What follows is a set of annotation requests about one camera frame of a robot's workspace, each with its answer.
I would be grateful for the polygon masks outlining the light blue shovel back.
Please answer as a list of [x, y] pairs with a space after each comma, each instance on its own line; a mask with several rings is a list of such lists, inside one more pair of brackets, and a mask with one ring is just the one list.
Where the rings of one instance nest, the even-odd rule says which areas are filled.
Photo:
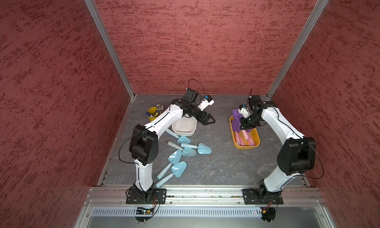
[[177, 143], [184, 143], [184, 144], [190, 144], [191, 143], [191, 140], [189, 138], [187, 138], [186, 136], [179, 136], [177, 134], [175, 134], [173, 131], [169, 130], [169, 129], [166, 129], [165, 132], [167, 132], [168, 134], [170, 134], [171, 136], [173, 136], [174, 138], [177, 139]]

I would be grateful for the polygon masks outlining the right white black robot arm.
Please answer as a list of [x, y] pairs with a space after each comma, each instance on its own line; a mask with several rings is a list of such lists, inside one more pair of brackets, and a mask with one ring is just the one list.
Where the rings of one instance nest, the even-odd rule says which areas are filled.
[[266, 122], [282, 143], [277, 166], [255, 190], [257, 200], [264, 204], [279, 199], [282, 188], [293, 178], [314, 169], [316, 141], [298, 131], [281, 113], [273, 101], [263, 101], [259, 95], [248, 96], [239, 108], [241, 130], [253, 130]]

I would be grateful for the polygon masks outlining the white storage box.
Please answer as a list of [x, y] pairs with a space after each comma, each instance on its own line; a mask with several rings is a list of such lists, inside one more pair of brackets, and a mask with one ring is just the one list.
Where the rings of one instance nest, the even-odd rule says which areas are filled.
[[179, 136], [192, 136], [197, 129], [197, 122], [194, 117], [182, 117], [172, 124], [172, 131]]

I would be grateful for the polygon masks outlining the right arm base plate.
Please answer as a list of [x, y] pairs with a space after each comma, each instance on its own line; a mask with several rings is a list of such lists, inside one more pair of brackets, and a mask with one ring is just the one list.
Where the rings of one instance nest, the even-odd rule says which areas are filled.
[[281, 191], [269, 192], [265, 187], [242, 189], [242, 197], [245, 205], [283, 205]]

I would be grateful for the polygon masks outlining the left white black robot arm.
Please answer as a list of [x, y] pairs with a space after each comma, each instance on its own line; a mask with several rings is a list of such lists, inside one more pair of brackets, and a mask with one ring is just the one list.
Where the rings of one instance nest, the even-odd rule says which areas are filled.
[[149, 202], [154, 196], [152, 164], [159, 153], [159, 139], [163, 133], [176, 121], [185, 115], [194, 117], [203, 125], [214, 124], [210, 121], [212, 115], [205, 112], [205, 108], [214, 103], [212, 96], [206, 95], [196, 104], [193, 96], [183, 96], [174, 99], [169, 107], [157, 119], [142, 126], [136, 125], [133, 134], [129, 137], [133, 162], [136, 167], [136, 181], [132, 186], [132, 192], [142, 202]]

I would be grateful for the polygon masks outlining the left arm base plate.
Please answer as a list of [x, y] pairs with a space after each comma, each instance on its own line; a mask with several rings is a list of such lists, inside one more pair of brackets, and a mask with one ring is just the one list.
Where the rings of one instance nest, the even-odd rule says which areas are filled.
[[126, 191], [126, 204], [165, 204], [167, 189], [151, 188], [147, 192], [131, 187]]

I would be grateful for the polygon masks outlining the yellow storage box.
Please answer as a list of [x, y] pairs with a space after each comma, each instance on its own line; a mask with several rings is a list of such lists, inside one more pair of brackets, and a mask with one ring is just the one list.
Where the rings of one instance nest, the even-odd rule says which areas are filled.
[[260, 138], [257, 129], [238, 131], [235, 126], [234, 117], [230, 117], [230, 129], [233, 139], [233, 145], [240, 150], [254, 149], [260, 145]]

